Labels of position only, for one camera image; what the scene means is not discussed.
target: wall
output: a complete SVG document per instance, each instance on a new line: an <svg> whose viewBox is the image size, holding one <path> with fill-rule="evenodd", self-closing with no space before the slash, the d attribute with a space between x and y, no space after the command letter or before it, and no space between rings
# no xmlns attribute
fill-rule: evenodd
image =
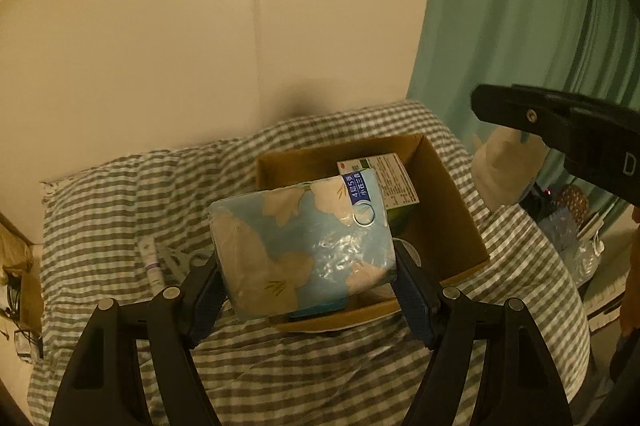
<svg viewBox="0 0 640 426"><path fill-rule="evenodd" d="M38 182L404 98L426 0L1 0L0 211Z"/></svg>
<svg viewBox="0 0 640 426"><path fill-rule="evenodd" d="M31 268L30 273L39 279L42 246L36 245L32 247L31 252L33 253L33 268ZM33 421L27 404L27 388L31 379L31 372L33 372L33 364L24 362L15 351L14 332L17 327L5 319L0 319L0 330L9 335L8 340L0 336L0 380L20 410L29 420Z"/></svg>

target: blue label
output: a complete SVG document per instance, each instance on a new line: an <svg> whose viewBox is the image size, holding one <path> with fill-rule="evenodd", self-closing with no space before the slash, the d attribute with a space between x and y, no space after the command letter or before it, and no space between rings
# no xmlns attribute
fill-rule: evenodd
<svg viewBox="0 0 640 426"><path fill-rule="evenodd" d="M347 192L349 193L352 205L361 200L371 201L369 192L367 191L367 184L364 183L362 174L359 171L345 173L342 175L342 179L347 186Z"/></svg>

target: gray striped fabric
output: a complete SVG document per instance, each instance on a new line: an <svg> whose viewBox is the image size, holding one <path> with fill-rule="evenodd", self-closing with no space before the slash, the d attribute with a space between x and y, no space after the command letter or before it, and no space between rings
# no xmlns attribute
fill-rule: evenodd
<svg viewBox="0 0 640 426"><path fill-rule="evenodd" d="M451 174L491 255L459 285L469 297L523 299L556 362L568 398L587 369L589 334L580 298L555 250L517 207L490 213L470 176L470 157L424 106L388 106L303 117L257 134L181 151L133 155L49 186L42 287L46 358L33 371L28 400L48 424L66 363L103 297L150 297L136 240L153 234L172 249L210 246L206 208L254 189L256 158L269 151L370 136L427 135ZM165 271L171 281L169 271ZM216 330L194 352L207 395L225 425L399 424L429 352L396 314L342 332L290 335L263 322L239 323L228 303ZM140 343L146 398L155 424L167 424L148 344ZM474 348L456 424L469 421L484 346Z"/></svg>

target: blue floral packaging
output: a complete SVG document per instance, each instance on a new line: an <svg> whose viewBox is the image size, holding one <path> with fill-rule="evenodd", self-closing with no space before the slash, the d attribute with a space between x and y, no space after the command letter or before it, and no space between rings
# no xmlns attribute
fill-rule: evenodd
<svg viewBox="0 0 640 426"><path fill-rule="evenodd" d="M373 170L218 200L209 222L240 319L309 309L396 274Z"/></svg>

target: open cardboard box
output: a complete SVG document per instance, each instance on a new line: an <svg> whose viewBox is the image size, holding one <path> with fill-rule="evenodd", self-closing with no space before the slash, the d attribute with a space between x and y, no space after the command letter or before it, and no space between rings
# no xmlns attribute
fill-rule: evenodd
<svg viewBox="0 0 640 426"><path fill-rule="evenodd" d="M44 301L42 300L40 282L35 276L19 268L5 268L4 270L20 278L20 320L18 326L23 330L31 330L37 335L41 335ZM10 320L4 311L0 311L0 316Z"/></svg>
<svg viewBox="0 0 640 426"><path fill-rule="evenodd" d="M399 237L415 247L422 268L440 283L460 282L482 268L489 255L455 183L423 135L372 138L266 154L257 161L257 187L275 189L334 177L339 161L394 152L420 199ZM296 321L272 317L271 324L288 332L324 332L367 323L399 310L395 298L372 302L365 292L350 297L343 310Z"/></svg>

